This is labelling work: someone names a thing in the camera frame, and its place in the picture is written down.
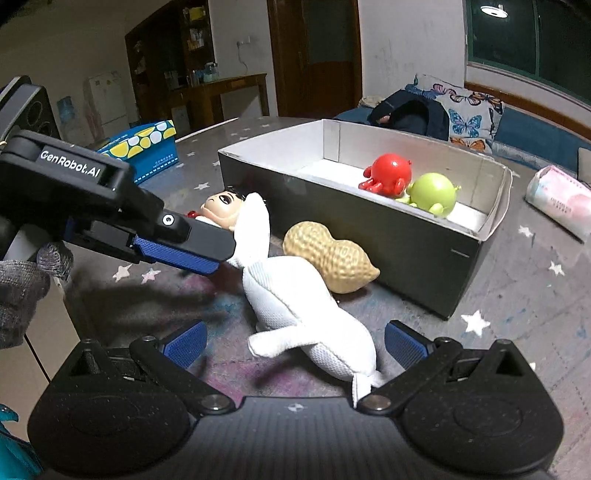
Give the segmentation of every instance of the black bag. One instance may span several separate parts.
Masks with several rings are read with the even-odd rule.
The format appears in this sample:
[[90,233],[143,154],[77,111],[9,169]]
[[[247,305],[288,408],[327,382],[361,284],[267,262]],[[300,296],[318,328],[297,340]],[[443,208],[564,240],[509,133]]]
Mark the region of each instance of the black bag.
[[[385,124],[379,120],[389,115]],[[436,100],[399,90],[372,110],[368,121],[376,127],[391,128],[439,140],[449,140],[449,116]]]

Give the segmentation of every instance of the yellow polka dot pattern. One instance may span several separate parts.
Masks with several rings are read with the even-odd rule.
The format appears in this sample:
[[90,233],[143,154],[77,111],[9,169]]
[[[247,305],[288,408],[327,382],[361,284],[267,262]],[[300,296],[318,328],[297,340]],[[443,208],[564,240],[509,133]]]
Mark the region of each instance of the yellow polka dot pattern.
[[177,131],[174,129],[172,121],[166,120],[156,124],[154,127],[146,128],[136,133],[133,137],[114,145],[109,149],[109,153],[121,160],[127,160],[150,148],[152,145],[176,135],[176,133]]

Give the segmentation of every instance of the doll head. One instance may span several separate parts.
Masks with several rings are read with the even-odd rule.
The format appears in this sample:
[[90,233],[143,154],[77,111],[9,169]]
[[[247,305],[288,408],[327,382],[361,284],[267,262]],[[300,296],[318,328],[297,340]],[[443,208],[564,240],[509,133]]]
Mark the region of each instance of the doll head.
[[240,195],[229,191],[221,192],[205,200],[201,205],[201,215],[233,232],[243,203]]

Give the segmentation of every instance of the black speaker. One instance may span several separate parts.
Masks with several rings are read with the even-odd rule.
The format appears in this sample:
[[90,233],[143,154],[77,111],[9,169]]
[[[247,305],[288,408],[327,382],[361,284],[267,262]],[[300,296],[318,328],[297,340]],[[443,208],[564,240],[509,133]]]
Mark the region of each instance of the black speaker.
[[14,77],[0,93],[0,141],[19,130],[61,139],[47,91],[26,75]]

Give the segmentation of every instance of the blue patterned box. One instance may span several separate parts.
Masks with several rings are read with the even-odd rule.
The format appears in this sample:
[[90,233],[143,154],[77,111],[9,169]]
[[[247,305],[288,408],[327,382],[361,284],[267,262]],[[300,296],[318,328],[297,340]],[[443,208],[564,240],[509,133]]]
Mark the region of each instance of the blue patterned box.
[[171,120],[140,125],[111,138],[98,153],[131,163],[134,182],[142,183],[178,162],[176,132]]

